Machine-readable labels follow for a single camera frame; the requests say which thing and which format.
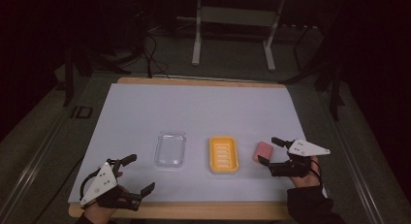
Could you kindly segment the person's right hand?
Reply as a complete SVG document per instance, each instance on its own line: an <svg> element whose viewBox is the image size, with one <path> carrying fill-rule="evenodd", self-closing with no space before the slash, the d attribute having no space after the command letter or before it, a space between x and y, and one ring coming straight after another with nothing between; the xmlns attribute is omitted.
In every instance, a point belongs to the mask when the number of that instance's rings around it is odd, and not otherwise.
<svg viewBox="0 0 411 224"><path fill-rule="evenodd" d="M319 186L322 184L321 169L317 156L310 157L310 171L304 177L290 177L296 188Z"/></svg>

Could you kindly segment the clear plastic tray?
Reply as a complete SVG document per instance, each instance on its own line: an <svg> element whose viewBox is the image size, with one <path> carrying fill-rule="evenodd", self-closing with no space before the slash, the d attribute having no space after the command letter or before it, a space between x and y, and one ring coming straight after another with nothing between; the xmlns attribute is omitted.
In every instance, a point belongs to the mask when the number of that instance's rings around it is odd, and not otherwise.
<svg viewBox="0 0 411 224"><path fill-rule="evenodd" d="M184 163L186 135L179 131L162 131L158 135L154 163L163 169L179 169Z"/></svg>

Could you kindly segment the pink soap bar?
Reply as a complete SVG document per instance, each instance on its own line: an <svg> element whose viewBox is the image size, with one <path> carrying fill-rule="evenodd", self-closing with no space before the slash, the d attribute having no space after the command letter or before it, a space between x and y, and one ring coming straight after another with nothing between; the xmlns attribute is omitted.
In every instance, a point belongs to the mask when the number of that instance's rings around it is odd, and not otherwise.
<svg viewBox="0 0 411 224"><path fill-rule="evenodd" d="M257 146L255 148L254 154L253 154L253 160L255 162L258 162L259 156L262 156L266 159L270 159L273 153L273 146L270 144L267 144L265 142L259 142L257 143Z"/></svg>

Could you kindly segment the black stand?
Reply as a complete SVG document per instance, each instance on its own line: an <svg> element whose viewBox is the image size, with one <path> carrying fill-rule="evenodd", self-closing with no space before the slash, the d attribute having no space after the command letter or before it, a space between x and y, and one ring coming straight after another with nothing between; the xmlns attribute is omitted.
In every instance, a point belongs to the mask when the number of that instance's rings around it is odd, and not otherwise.
<svg viewBox="0 0 411 224"><path fill-rule="evenodd" d="M74 71L78 70L81 76L90 77L93 73L91 61L96 62L111 72L122 75L130 74L129 71L119 68L91 48L76 41L71 41L67 44L64 51L64 80L57 84L57 89L65 92L64 107L67 107L74 98Z"/></svg>
<svg viewBox="0 0 411 224"><path fill-rule="evenodd" d="M331 87L329 110L335 121L339 120L338 107L343 105L339 95L342 65L338 51L341 45L339 40L341 33L342 30L333 24L302 71L296 76L279 82L280 84L294 84L314 74L318 74L314 87L317 91L326 91L329 86Z"/></svg>

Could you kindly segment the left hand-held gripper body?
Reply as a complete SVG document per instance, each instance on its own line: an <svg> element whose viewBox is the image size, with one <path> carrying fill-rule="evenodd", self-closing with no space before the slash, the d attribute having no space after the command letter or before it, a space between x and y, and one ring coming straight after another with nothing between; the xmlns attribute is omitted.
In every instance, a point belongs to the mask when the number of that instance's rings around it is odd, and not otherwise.
<svg viewBox="0 0 411 224"><path fill-rule="evenodd" d="M90 174L80 186L80 205L87 208L97 203L102 208L121 208L137 211L142 198L140 194L124 191L118 184L119 169L108 159L103 166Z"/></svg>

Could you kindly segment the white table mat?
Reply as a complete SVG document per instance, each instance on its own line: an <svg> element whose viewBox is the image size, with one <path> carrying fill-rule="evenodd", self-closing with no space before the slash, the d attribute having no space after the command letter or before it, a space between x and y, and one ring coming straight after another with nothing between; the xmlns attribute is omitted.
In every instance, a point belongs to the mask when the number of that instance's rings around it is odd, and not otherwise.
<svg viewBox="0 0 411 224"><path fill-rule="evenodd" d="M163 131L186 136L183 163L177 169L154 163ZM209 140L215 136L236 140L236 173L210 171ZM136 161L124 168L119 183L131 191L154 184L150 202L281 202L292 182L272 176L252 156L259 142L303 136L285 88L113 84L69 200L79 201L80 184L107 159L134 154Z"/></svg>

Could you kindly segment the person's left hand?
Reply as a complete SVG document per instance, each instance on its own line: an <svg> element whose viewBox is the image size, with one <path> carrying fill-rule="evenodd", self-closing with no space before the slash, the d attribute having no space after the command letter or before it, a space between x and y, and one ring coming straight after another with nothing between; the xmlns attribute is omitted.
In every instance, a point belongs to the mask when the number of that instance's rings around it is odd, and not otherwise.
<svg viewBox="0 0 411 224"><path fill-rule="evenodd" d="M82 215L96 219L111 219L115 212L116 208L102 208L97 203L92 203L83 211Z"/></svg>

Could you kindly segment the yellow soap dish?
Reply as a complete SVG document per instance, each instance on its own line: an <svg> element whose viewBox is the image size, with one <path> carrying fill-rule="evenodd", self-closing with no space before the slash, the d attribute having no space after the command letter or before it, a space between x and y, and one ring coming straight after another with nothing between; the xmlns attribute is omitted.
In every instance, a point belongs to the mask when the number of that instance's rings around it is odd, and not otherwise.
<svg viewBox="0 0 411 224"><path fill-rule="evenodd" d="M209 139L209 168L215 174L237 172L237 143L233 137L216 136Z"/></svg>

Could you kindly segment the white metal stand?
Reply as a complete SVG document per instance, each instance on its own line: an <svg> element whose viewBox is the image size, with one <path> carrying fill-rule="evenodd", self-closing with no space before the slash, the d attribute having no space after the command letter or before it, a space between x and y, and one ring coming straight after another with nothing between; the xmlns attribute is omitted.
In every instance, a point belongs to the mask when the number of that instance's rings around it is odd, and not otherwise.
<svg viewBox="0 0 411 224"><path fill-rule="evenodd" d="M200 65L203 22L250 25L268 27L270 29L269 35L263 40L263 50L265 53L268 70L271 72L275 71L276 66L271 50L271 45L279 25L279 20L282 16L285 2L286 0L279 0L279 3L276 5L276 10L274 12L268 12L204 6L202 4L202 0L197 0L195 18L196 32L191 64L193 66Z"/></svg>

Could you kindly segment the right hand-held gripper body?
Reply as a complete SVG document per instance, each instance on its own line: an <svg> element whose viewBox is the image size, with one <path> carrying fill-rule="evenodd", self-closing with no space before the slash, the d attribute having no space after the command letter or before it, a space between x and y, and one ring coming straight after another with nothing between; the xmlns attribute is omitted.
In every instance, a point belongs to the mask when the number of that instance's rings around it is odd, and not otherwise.
<svg viewBox="0 0 411 224"><path fill-rule="evenodd" d="M310 157L329 155L327 148L312 144L305 140L293 140L287 149L289 159L282 163L270 163L269 171L272 176L304 177L310 171Z"/></svg>

